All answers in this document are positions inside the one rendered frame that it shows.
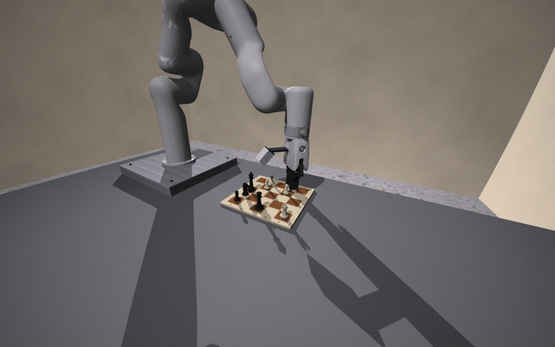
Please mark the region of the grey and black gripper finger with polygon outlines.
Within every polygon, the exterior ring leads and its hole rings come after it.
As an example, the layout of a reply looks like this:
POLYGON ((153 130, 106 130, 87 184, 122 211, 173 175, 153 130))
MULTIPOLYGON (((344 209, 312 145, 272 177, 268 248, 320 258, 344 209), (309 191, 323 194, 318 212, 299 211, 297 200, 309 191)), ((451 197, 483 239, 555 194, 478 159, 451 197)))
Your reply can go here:
POLYGON ((289 189, 296 189, 299 187, 300 176, 304 176, 303 159, 299 160, 299 167, 296 169, 296 173, 294 173, 294 171, 291 171, 289 189))
POLYGON ((286 184, 289 185, 290 182, 290 178, 291 178, 291 169, 286 165, 286 184))

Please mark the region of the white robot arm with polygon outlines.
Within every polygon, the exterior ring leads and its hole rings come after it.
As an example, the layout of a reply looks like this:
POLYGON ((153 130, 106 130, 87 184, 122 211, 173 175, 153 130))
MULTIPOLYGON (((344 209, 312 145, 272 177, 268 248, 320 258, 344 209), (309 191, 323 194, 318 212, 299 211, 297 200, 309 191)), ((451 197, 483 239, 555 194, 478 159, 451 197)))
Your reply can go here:
POLYGON ((264 65, 264 41, 256 28, 256 14, 245 0, 162 0, 158 64, 164 72, 179 75, 153 78, 148 86, 166 155, 163 164, 176 167, 196 160, 179 106, 196 100, 203 74, 202 56, 190 48, 190 17, 225 33, 238 60, 241 83, 256 110, 265 114, 285 111, 284 135, 308 137, 314 92, 308 87, 273 84, 264 65))

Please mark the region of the brown and cream chessboard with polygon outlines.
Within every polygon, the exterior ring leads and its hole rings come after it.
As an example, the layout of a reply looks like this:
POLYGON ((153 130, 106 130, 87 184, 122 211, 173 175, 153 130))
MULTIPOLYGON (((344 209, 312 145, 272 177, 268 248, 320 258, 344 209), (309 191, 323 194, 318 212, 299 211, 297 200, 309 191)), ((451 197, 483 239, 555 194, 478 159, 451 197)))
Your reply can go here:
POLYGON ((222 200, 220 204, 290 230, 315 189, 303 186, 299 186, 296 189, 289 189, 288 187, 290 194, 284 195, 284 191, 286 191, 286 182, 273 179, 275 184, 268 184, 270 189, 265 189, 266 179, 268 179, 269 182, 271 180, 267 176, 258 176, 253 179, 255 191, 249 192, 247 188, 249 193, 248 196, 242 195, 243 188, 241 187, 238 190, 240 201, 234 201, 234 198, 236 197, 234 192, 232 195, 222 200), (262 206, 264 206, 264 210, 255 210, 258 199, 256 197, 256 192, 262 192, 261 203, 262 206), (287 219, 280 218, 283 204, 287 205, 287 219))

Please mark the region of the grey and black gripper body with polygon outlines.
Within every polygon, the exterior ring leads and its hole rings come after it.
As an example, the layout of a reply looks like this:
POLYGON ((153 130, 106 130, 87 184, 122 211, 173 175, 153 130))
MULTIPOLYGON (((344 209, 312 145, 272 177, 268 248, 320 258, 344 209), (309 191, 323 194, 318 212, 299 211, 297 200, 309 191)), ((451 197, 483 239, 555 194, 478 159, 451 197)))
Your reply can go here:
POLYGON ((309 137, 287 137, 284 141, 284 147, 289 151, 283 152, 284 163, 292 170, 296 171, 299 167, 299 160, 303 159, 303 169, 308 170, 309 156, 310 156, 310 141, 309 137))

